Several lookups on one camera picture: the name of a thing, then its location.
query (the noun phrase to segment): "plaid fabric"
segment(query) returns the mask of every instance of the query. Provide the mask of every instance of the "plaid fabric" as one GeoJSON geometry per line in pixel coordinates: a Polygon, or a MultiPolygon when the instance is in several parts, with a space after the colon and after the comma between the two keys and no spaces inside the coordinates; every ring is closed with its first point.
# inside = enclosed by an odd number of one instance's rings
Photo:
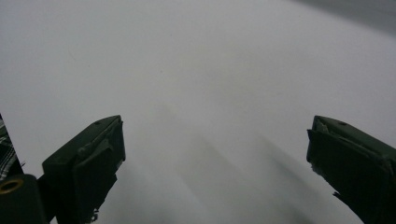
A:
{"type": "Polygon", "coordinates": [[[0,180],[9,175],[15,175],[13,173],[22,173],[21,165],[8,136],[6,126],[0,120],[0,180]]]}

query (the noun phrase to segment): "white surface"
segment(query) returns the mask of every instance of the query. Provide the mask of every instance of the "white surface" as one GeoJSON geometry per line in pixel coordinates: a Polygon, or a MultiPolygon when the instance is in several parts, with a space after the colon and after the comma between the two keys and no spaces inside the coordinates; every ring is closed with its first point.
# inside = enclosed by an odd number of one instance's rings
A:
{"type": "Polygon", "coordinates": [[[24,171],[121,114],[127,161],[98,223],[361,223],[310,171],[305,130],[319,114],[396,146],[395,23],[308,2],[0,2],[24,171]]]}

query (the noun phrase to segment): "white tabletop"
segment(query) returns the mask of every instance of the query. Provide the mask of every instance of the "white tabletop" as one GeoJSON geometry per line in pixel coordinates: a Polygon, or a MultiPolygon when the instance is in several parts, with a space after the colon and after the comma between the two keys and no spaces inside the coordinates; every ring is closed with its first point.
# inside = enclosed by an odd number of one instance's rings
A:
{"type": "Polygon", "coordinates": [[[25,173],[120,114],[97,223],[361,223],[305,130],[322,115],[396,146],[396,3],[337,1],[2,1],[0,112],[25,173]]]}

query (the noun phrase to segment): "black plastic part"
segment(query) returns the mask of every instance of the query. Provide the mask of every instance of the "black plastic part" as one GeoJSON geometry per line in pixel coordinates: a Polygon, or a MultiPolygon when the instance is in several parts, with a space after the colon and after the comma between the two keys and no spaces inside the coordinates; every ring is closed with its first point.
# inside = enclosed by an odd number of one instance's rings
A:
{"type": "Polygon", "coordinates": [[[396,149],[343,121],[315,116],[307,160],[366,224],[396,223],[396,149]]]}
{"type": "Polygon", "coordinates": [[[1,223],[48,223],[36,179],[32,175],[14,175],[0,182],[1,223]]]}
{"type": "Polygon", "coordinates": [[[59,224],[91,222],[125,161],[120,116],[91,124],[43,162],[44,186],[60,199],[59,224]]]}

